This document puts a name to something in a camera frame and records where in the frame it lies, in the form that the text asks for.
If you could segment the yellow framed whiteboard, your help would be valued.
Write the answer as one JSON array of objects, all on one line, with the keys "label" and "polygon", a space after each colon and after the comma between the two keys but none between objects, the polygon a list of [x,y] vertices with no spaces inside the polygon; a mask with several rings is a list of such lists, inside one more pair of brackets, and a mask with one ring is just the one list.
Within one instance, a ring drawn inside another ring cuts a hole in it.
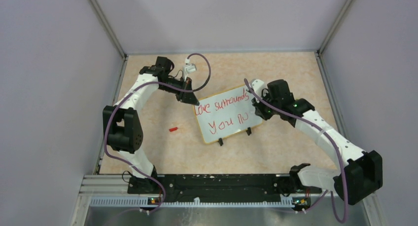
[{"label": "yellow framed whiteboard", "polygon": [[205,144],[247,131],[263,123],[255,115],[247,86],[239,86],[199,100],[194,113]]}]

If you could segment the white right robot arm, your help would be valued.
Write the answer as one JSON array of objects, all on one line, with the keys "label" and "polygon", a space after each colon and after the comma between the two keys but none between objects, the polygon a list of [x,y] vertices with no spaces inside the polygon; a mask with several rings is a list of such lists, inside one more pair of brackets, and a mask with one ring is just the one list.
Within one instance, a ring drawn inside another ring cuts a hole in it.
[{"label": "white right robot arm", "polygon": [[315,107],[304,98],[296,99],[288,83],[275,80],[268,84],[259,79],[245,80],[255,115],[267,121],[274,115],[304,133],[333,161],[336,169],[315,167],[308,163],[293,166],[289,186],[301,193],[307,187],[329,190],[348,205],[355,205],[383,186],[383,159],[377,151],[367,152],[356,146],[328,124]]}]

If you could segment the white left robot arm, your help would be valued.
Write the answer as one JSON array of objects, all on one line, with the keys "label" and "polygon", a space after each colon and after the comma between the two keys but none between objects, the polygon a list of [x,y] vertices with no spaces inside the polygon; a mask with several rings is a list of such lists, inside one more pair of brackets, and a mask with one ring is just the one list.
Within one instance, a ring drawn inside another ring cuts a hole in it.
[{"label": "white left robot arm", "polygon": [[133,86],[121,100],[103,109],[104,144],[120,154],[119,160],[130,166],[139,187],[146,193],[156,191],[157,178],[152,176],[154,165],[141,148],[144,140],[139,120],[140,111],[157,90],[175,95],[177,101],[198,106],[200,103],[192,91],[190,78],[175,79],[170,75],[174,63],[158,56],[152,66],[145,66]]}]

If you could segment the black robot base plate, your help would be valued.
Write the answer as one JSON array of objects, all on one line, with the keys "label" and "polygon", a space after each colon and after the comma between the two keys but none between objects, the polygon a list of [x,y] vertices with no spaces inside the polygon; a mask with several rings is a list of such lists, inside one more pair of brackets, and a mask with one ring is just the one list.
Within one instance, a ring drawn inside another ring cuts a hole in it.
[{"label": "black robot base plate", "polygon": [[291,194],[319,194],[317,187],[297,184],[287,174],[165,174],[155,181],[132,177],[129,194],[164,196],[166,203],[259,203],[279,202]]}]

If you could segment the aluminium frame rail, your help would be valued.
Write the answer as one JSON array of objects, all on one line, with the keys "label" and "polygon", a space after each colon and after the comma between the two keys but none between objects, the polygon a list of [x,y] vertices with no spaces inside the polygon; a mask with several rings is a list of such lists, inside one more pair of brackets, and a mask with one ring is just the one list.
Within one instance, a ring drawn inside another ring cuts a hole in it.
[{"label": "aluminium frame rail", "polygon": [[329,193],[298,185],[288,174],[160,174],[154,180],[121,174],[86,175],[82,180],[72,225],[87,219],[89,207],[142,209],[283,208],[293,214],[319,204]]}]

